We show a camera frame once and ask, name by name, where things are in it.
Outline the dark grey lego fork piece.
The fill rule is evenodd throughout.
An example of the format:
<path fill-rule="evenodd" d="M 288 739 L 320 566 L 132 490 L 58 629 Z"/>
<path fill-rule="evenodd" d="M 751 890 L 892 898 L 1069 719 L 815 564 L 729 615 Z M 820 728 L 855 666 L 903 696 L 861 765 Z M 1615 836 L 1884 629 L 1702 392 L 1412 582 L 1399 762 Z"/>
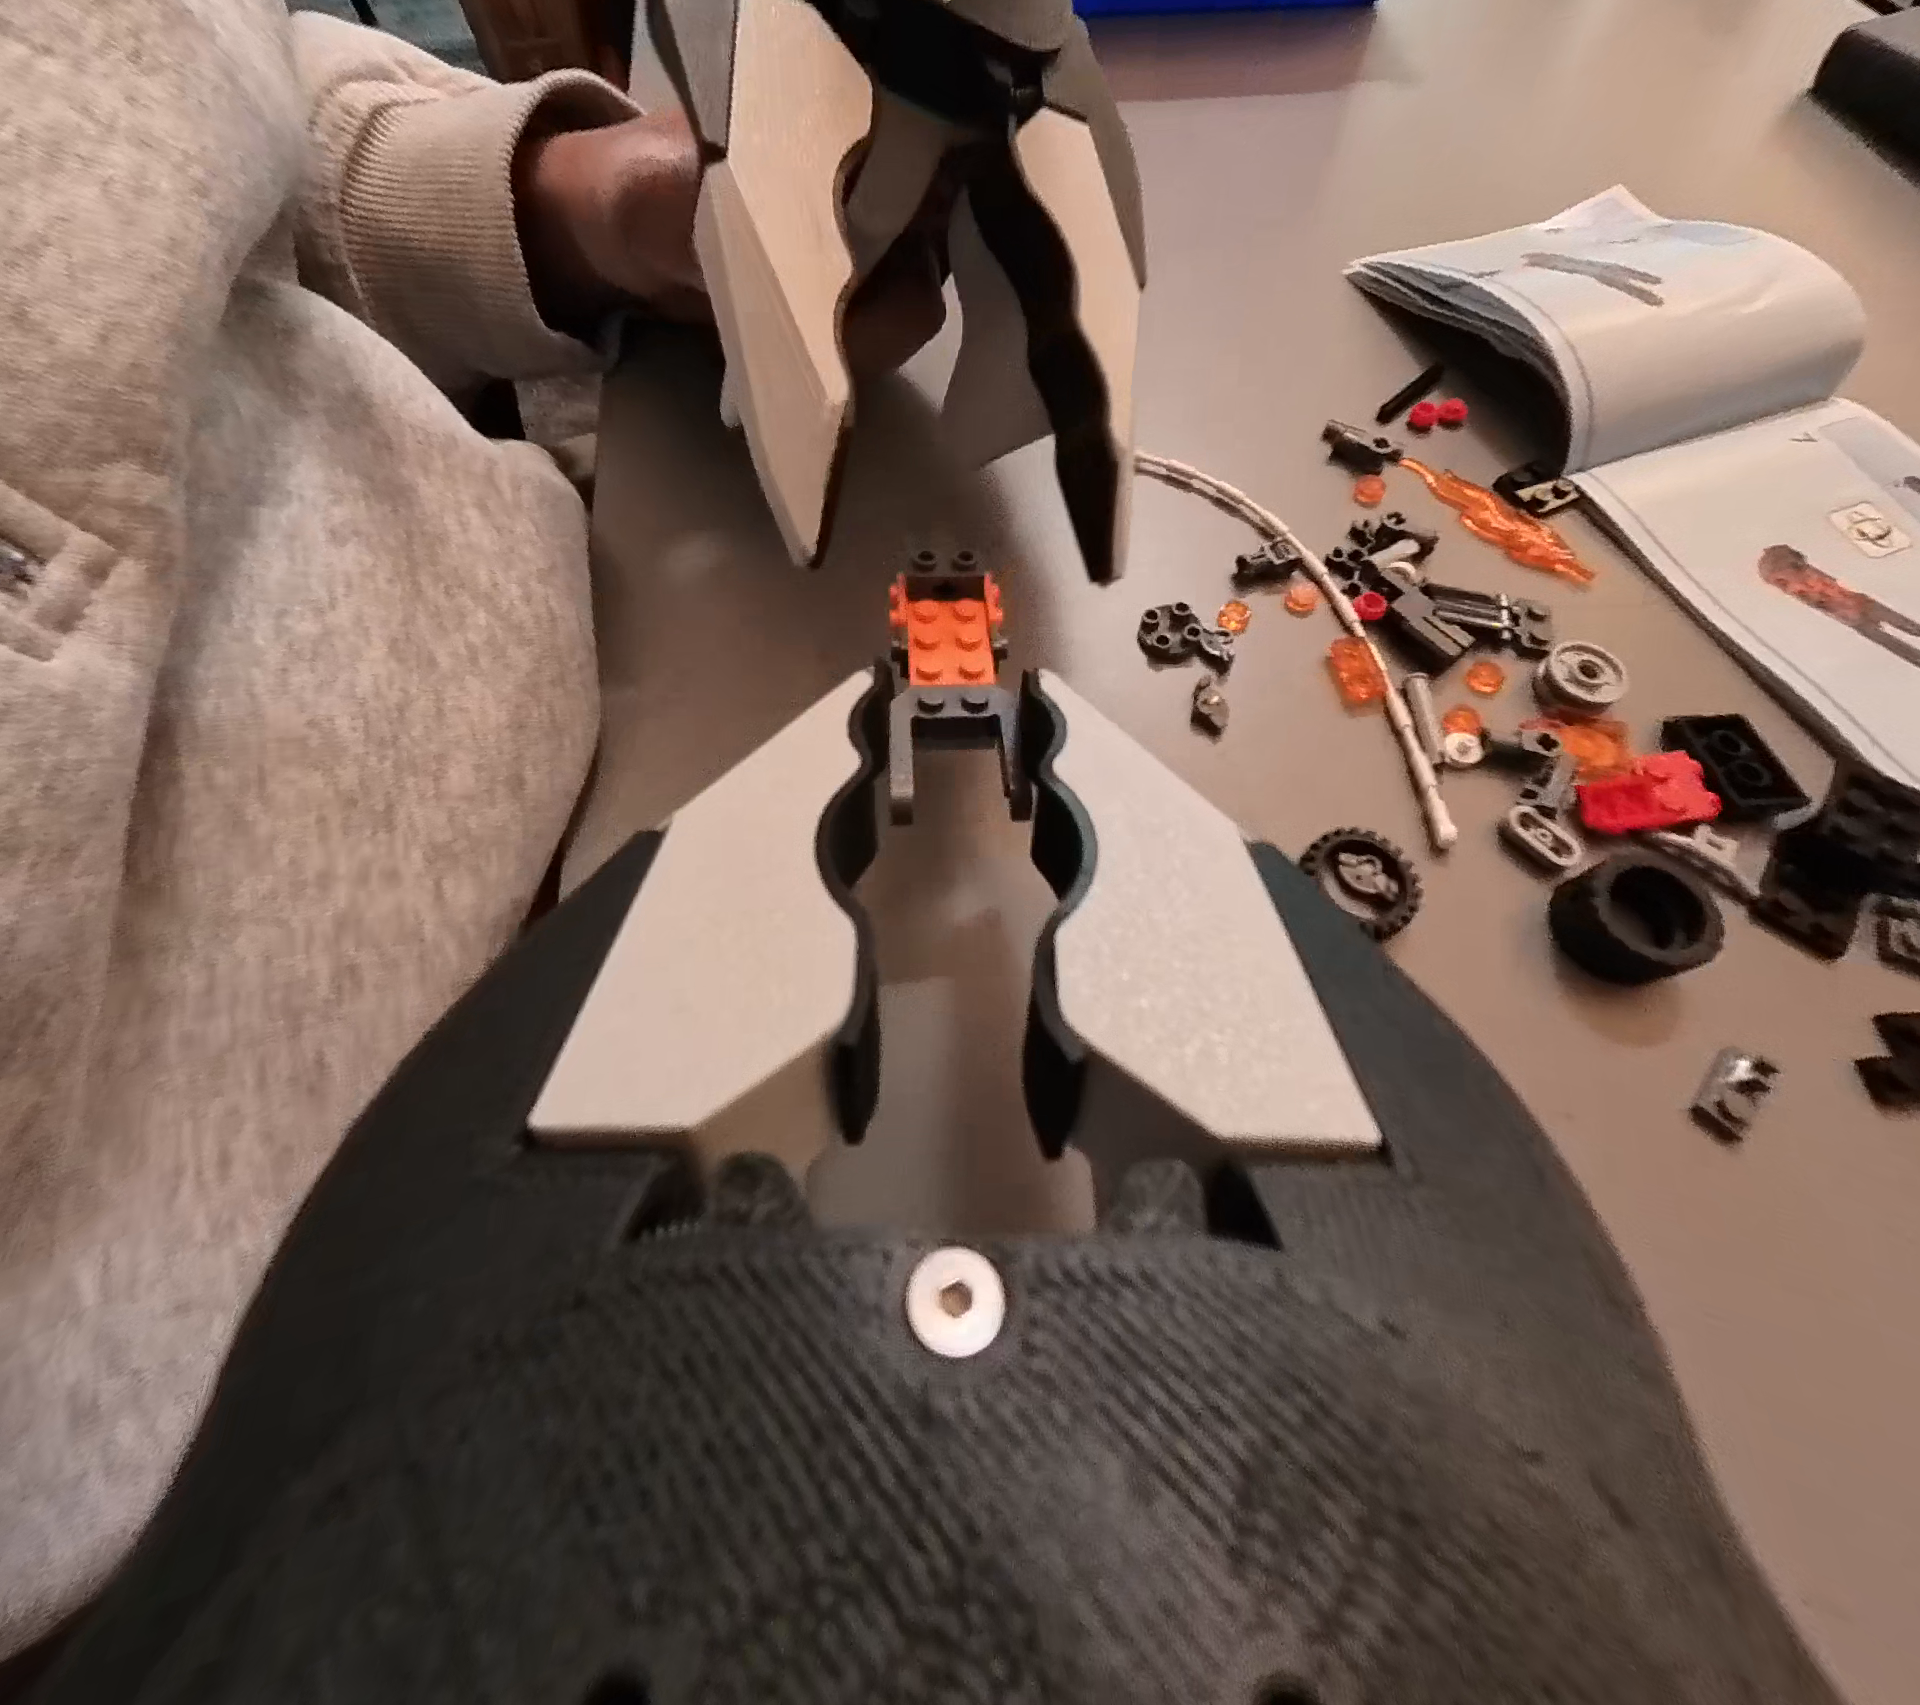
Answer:
<path fill-rule="evenodd" d="M 914 821 L 917 753 L 991 749 L 1013 822 L 1034 817 L 1031 775 L 1023 756 L 1019 697 L 994 683 L 903 683 L 886 720 L 886 806 L 892 824 Z"/>

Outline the black power hub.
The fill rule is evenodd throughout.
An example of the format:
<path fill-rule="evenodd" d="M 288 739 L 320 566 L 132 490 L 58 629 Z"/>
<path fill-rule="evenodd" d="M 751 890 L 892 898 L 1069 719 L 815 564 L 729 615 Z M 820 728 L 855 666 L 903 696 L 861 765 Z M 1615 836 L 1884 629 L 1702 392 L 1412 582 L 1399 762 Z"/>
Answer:
<path fill-rule="evenodd" d="M 1918 165 L 1918 7 L 1838 33 L 1808 93 L 1887 155 Z"/>

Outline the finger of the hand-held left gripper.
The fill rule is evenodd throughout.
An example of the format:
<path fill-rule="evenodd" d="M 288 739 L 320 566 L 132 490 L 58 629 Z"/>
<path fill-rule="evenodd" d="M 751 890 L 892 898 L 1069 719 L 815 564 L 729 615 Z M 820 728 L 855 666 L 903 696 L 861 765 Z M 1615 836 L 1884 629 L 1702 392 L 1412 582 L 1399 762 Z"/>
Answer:
<path fill-rule="evenodd" d="M 1142 265 L 1094 125 L 1044 106 L 970 165 L 965 204 L 1011 315 L 988 356 L 1037 408 L 1080 564 L 1125 570 L 1136 471 Z"/>
<path fill-rule="evenodd" d="M 724 415 L 804 568 L 827 540 L 851 421 L 846 190 L 873 104 L 867 72 L 805 0 L 734 0 L 725 145 L 702 174 L 694 251 L 724 350 Z"/>

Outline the person's left hand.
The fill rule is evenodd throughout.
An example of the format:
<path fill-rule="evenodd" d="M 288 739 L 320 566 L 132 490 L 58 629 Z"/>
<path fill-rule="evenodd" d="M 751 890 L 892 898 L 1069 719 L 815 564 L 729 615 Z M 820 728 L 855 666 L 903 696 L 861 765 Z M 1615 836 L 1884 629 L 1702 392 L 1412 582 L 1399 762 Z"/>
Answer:
<path fill-rule="evenodd" d="M 540 319 L 578 339 L 627 311 L 705 323 L 694 243 L 702 174 L 700 142 L 678 108 L 524 132 L 512 205 Z"/>

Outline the orange lego flame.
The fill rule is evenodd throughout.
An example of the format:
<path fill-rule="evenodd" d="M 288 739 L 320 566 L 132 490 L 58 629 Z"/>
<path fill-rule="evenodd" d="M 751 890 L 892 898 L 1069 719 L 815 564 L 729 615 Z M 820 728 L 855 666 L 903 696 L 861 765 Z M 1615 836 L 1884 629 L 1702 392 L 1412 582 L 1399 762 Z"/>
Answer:
<path fill-rule="evenodd" d="M 1595 570 L 1578 556 L 1547 519 L 1529 515 L 1500 491 L 1449 468 L 1432 468 L 1412 456 L 1399 456 L 1391 468 L 1415 477 L 1435 502 L 1451 511 L 1464 530 L 1500 549 L 1517 566 L 1578 587 L 1595 582 Z"/>

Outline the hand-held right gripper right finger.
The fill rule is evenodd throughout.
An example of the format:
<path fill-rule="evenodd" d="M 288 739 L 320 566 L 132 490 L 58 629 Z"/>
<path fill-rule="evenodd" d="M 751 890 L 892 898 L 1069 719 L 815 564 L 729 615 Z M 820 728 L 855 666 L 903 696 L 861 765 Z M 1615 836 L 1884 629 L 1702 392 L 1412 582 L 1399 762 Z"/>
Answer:
<path fill-rule="evenodd" d="M 1380 1165 L 1383 1131 L 1254 845 L 1051 670 L 1021 678 L 1030 855 L 1053 905 L 1021 1041 L 1027 1121 L 1095 1214 L 1140 1165 L 1202 1185 Z"/>

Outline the lego instruction booklet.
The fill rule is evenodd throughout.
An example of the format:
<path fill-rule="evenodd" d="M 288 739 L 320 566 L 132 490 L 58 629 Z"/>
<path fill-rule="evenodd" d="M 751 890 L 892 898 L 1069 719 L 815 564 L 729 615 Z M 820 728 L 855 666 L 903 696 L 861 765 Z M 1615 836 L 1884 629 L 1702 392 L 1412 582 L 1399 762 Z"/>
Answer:
<path fill-rule="evenodd" d="M 1344 273 L 1541 375 L 1613 540 L 1838 756 L 1915 789 L 1918 451 L 1839 392 L 1865 318 L 1835 268 L 1613 185 Z"/>

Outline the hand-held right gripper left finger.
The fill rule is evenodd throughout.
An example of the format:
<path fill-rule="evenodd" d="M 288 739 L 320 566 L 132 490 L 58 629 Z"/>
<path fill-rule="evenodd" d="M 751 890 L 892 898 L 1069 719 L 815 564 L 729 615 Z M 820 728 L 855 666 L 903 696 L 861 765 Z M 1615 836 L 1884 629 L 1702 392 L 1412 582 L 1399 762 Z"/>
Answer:
<path fill-rule="evenodd" d="M 804 1185 L 872 1119 L 877 986 L 854 886 L 876 852 L 888 676 L 817 696 L 679 806 L 526 1116 L 552 1149 L 731 1160 Z"/>

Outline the wide black lego tyre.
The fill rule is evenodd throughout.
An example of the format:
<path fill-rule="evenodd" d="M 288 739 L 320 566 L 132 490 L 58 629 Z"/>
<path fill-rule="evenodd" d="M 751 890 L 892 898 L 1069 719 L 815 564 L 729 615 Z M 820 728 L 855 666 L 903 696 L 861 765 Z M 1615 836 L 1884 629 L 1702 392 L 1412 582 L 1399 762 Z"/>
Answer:
<path fill-rule="evenodd" d="M 1552 890 L 1547 932 L 1582 972 L 1646 986 L 1710 965 L 1722 953 L 1723 917 L 1702 881 L 1659 855 L 1625 851 Z"/>

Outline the person's grey zip sweater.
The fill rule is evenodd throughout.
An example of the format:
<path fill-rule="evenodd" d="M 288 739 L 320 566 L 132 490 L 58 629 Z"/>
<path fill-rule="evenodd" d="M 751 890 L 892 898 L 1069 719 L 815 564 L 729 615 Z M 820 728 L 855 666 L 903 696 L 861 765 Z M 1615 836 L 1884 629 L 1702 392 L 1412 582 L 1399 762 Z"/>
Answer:
<path fill-rule="evenodd" d="M 3 0 L 3 1659 L 177 1474 L 597 739 L 585 511 L 300 285 L 284 0 Z"/>

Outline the grey lego wheel hub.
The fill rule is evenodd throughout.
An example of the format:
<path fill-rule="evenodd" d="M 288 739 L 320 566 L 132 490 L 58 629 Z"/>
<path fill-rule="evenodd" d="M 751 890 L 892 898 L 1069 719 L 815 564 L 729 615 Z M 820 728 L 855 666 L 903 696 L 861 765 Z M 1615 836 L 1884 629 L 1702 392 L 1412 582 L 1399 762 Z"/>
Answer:
<path fill-rule="evenodd" d="M 1583 638 L 1555 641 L 1532 670 L 1533 699 L 1545 717 L 1602 717 L 1620 703 L 1628 683 L 1622 659 Z"/>

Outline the pile of lego pieces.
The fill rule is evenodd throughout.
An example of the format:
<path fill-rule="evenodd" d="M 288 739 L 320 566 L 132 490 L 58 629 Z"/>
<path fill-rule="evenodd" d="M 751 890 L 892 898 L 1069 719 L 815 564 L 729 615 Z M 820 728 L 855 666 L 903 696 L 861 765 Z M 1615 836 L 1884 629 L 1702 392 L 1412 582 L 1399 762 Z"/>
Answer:
<path fill-rule="evenodd" d="M 1408 699 L 1412 680 L 1394 683 L 1377 633 L 1415 595 L 1394 582 L 1380 558 L 1388 526 L 1365 518 L 1338 553 L 1308 549 L 1249 493 L 1179 460 L 1137 450 L 1134 468 L 1157 484 L 1196 493 L 1259 534 L 1236 561 L 1242 583 L 1285 582 L 1308 607 L 1326 603 L 1340 626 L 1329 668 L 1351 706 L 1376 701 L 1391 722 L 1433 848 L 1458 833 L 1440 794 L 1437 770 L 1462 765 L 1468 747 L 1490 758 L 1483 731 L 1425 722 Z M 1582 858 L 1579 833 L 1643 839 L 1688 868 L 1712 876 L 1764 924 L 1814 956 L 1835 960 L 1855 936 L 1869 898 L 1880 898 L 1880 947 L 1891 966 L 1915 969 L 1915 789 L 1855 762 L 1835 766 L 1828 794 L 1804 821 L 1758 812 L 1770 789 L 1790 778 L 1767 773 L 1762 745 L 1740 719 L 1667 719 L 1662 751 L 1609 758 L 1579 756 L 1578 737 L 1604 734 L 1598 719 L 1544 717 L 1504 751 L 1544 773 L 1500 822 L 1504 839 L 1545 873 L 1570 874 Z"/>

